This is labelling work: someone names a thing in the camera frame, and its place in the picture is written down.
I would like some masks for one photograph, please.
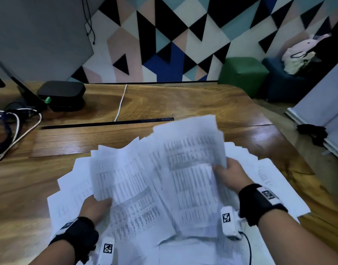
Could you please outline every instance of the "plush bunny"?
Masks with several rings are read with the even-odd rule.
[[[314,35],[310,35],[309,39],[306,39],[304,41],[301,41],[298,44],[295,44],[294,46],[292,46],[291,48],[288,48],[286,53],[283,54],[282,56],[282,61],[285,62],[286,59],[290,58],[291,55],[294,55],[296,53],[300,53],[300,52],[308,52],[310,49],[312,49],[314,46],[317,45],[317,43],[319,43],[322,39],[326,38],[326,37],[330,37],[330,34],[324,34],[323,36],[320,36],[319,39],[314,40],[313,39]]]

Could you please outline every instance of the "black wrist strap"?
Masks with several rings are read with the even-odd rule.
[[[279,201],[278,203],[271,204],[269,200],[278,199],[278,197],[270,190],[266,189],[266,194],[261,194],[257,189],[262,187],[259,184],[251,184],[244,187],[239,192],[240,211],[239,216],[246,218],[249,226],[254,226],[259,223],[260,218],[267,212],[273,209],[280,209],[288,212],[288,210]]]
[[[65,240],[74,248],[74,264],[81,261],[85,264],[89,260],[89,252],[95,250],[99,234],[94,223],[86,217],[78,217],[64,233],[55,236],[49,245],[59,240]]]

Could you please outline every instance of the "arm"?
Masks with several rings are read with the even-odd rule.
[[[213,170],[224,185],[237,194],[253,183],[239,162],[231,158],[227,158],[227,169],[213,166]],[[282,210],[274,209],[264,214],[258,227],[276,265],[338,265],[338,255],[332,249]]]
[[[93,195],[89,196],[83,202],[79,217],[87,217],[97,225],[111,203],[112,199],[97,201]],[[74,265],[74,248],[65,240],[57,241],[41,252],[30,265]]]

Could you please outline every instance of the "stack of papers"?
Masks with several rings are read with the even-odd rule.
[[[220,209],[239,209],[237,194],[216,180],[211,165],[238,160],[256,183],[270,188],[292,217],[310,212],[271,160],[224,142],[214,115],[157,125],[122,149],[99,145],[76,159],[48,197],[53,234],[76,218],[90,195],[113,198],[96,229],[115,239],[113,264],[248,264],[247,241],[224,237]],[[257,227],[242,223],[253,264],[274,264]]]

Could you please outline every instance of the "hand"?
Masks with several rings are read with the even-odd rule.
[[[87,217],[94,223],[94,225],[97,225],[103,219],[106,210],[111,206],[111,204],[111,198],[97,201],[94,198],[94,195],[91,195],[84,200],[79,217]]]
[[[233,158],[227,157],[227,169],[220,165],[213,165],[212,170],[220,177],[227,188],[235,191],[237,194],[242,188],[254,183],[246,175],[239,162]]]

